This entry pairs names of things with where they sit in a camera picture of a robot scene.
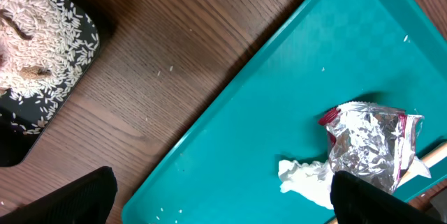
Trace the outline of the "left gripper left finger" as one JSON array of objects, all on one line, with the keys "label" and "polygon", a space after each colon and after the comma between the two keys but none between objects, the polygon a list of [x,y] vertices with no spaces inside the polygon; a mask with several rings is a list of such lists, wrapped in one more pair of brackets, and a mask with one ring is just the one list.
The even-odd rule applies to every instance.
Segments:
[{"label": "left gripper left finger", "polygon": [[1,224],[105,224],[117,194],[111,167],[103,166],[1,217]]}]

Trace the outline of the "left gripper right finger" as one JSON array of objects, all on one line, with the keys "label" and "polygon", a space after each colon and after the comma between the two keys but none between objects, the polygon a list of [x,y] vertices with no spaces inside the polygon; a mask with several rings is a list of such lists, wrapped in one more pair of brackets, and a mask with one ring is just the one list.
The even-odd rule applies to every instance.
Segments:
[{"label": "left gripper right finger", "polygon": [[339,224],[442,224],[346,171],[332,178],[330,201]]}]

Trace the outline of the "white tissue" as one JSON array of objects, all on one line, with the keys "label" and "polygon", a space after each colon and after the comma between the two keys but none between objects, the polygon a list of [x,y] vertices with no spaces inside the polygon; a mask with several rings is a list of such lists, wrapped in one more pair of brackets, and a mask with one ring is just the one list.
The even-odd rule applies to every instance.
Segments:
[{"label": "white tissue", "polygon": [[294,191],[320,207],[333,210],[330,199],[332,179],[341,170],[389,194],[394,193],[402,182],[409,180],[407,174],[431,177],[429,167],[415,156],[405,160],[395,160],[389,155],[373,158],[343,157],[329,159],[324,163],[317,160],[312,163],[281,160],[278,171],[280,191]]}]

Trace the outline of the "foil snack wrapper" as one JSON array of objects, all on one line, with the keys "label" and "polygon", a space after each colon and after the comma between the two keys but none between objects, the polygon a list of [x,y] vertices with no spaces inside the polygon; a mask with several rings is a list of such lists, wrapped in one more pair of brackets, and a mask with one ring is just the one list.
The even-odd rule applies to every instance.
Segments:
[{"label": "foil snack wrapper", "polygon": [[376,103],[332,108],[318,121],[328,134],[331,170],[347,171],[390,194],[408,172],[430,178],[429,167],[416,155],[423,119]]}]

